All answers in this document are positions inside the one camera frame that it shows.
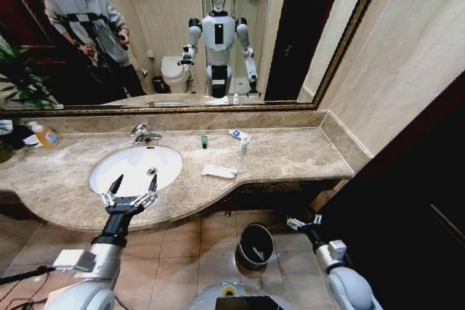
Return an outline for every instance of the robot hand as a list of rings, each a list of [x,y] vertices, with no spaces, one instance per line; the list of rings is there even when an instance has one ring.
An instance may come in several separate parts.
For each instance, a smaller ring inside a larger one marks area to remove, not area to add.
[[[182,47],[182,60],[177,62],[177,65],[194,65],[193,54],[194,48],[191,46],[183,46]]]

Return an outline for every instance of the faucet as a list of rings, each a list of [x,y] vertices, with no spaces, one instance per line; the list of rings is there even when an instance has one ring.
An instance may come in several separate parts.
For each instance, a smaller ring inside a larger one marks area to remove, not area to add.
[[[163,138],[163,136],[155,133],[154,131],[151,131],[148,126],[144,125],[143,123],[134,127],[134,130],[131,132],[131,136],[136,137],[134,140],[135,145],[141,144],[142,141],[160,141]]]

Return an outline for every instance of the man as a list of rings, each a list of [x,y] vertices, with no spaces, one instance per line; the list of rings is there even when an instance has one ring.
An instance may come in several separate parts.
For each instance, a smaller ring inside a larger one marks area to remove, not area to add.
[[[129,61],[129,30],[111,0],[45,0],[45,13],[93,66],[110,71],[113,87],[120,88],[116,99],[125,97],[123,86],[132,97],[145,94]]]

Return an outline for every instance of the black cable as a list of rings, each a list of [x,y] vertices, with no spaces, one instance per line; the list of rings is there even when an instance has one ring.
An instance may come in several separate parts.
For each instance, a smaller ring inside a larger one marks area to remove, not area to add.
[[[11,308],[10,310],[29,310],[29,309],[34,309],[34,305],[37,304],[43,304],[47,302],[47,298],[41,299],[40,301],[28,301],[26,303],[22,303],[20,305],[16,305],[14,308]]]
[[[130,308],[128,308],[126,305],[124,305],[120,300],[119,298],[115,295],[115,299],[116,301],[118,302],[119,305],[121,305],[121,307],[125,310],[131,310]]]
[[[18,286],[18,285],[20,284],[21,281],[22,281],[22,280],[19,280],[18,282],[16,282],[15,285],[14,285],[13,287],[11,287],[11,288],[9,289],[9,291],[6,292],[5,295],[4,295],[3,297],[1,297],[0,303],[1,303],[2,301],[5,300],[5,298],[16,288],[16,286]]]
[[[29,277],[33,276],[40,276],[49,272],[53,272],[55,268],[53,266],[46,266],[40,265],[36,270],[31,272],[23,272],[21,274],[16,274],[7,277],[0,277],[0,285],[4,285],[5,283],[10,283],[18,280],[28,279]]]
[[[35,302],[35,301],[32,301],[32,298],[34,298],[34,297],[36,296],[36,294],[39,293],[40,290],[45,286],[45,284],[47,283],[47,281],[48,281],[48,279],[49,279],[49,276],[50,276],[50,273],[47,272],[47,273],[46,273],[45,280],[42,282],[42,284],[40,285],[40,287],[37,289],[36,292],[34,292],[34,294],[33,294],[31,297],[29,297],[29,298],[15,298],[15,299],[12,299],[12,300],[8,303],[8,305],[7,305],[7,307],[5,308],[5,310],[7,310],[7,309],[13,304],[13,302],[15,302],[15,301],[26,301],[26,302],[25,302],[25,303],[22,303],[22,304],[20,304],[20,305],[18,305],[18,306],[16,306],[16,307],[14,307],[14,308],[12,308],[11,310],[13,310],[13,309],[21,309],[23,306],[27,306],[27,305],[33,306],[35,303],[37,303],[37,302]]]

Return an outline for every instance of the mirror frame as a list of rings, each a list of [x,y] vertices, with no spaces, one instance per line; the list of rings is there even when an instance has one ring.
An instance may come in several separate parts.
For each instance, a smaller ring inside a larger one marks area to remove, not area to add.
[[[264,112],[264,111],[292,111],[316,110],[321,103],[328,86],[336,74],[337,68],[344,58],[344,54],[363,19],[370,0],[357,0],[349,21],[339,39],[336,50],[326,68],[311,103],[298,102],[263,102],[255,105],[206,105],[186,107],[114,107],[114,106],[79,106],[71,105],[70,109],[60,110],[1,110],[0,117],[6,118],[32,118],[54,116],[90,116],[90,115],[134,115],[134,114],[164,114],[164,113],[208,113],[208,112]]]

